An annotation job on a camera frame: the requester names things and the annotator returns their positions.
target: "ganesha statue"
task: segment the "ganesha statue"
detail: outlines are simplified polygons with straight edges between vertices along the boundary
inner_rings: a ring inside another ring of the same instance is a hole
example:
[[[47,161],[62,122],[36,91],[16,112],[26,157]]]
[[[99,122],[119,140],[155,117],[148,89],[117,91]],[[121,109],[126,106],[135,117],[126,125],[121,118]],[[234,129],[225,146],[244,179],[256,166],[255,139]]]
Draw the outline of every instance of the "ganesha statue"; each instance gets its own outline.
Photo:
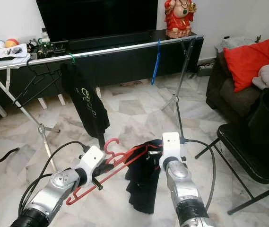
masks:
[[[193,21],[196,4],[191,0],[167,0],[165,2],[166,35],[170,38],[180,38],[191,34],[189,21]]]

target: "sofa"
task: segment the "sofa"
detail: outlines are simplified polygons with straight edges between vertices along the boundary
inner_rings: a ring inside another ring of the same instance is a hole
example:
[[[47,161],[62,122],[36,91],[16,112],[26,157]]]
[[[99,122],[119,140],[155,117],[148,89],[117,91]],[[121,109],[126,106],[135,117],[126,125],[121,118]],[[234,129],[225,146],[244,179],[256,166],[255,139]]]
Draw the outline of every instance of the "sofa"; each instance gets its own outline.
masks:
[[[228,69],[224,52],[217,55],[207,87],[207,104],[218,109],[229,122],[241,123],[253,113],[252,105],[259,98],[261,90],[250,86],[234,92],[234,81]]]

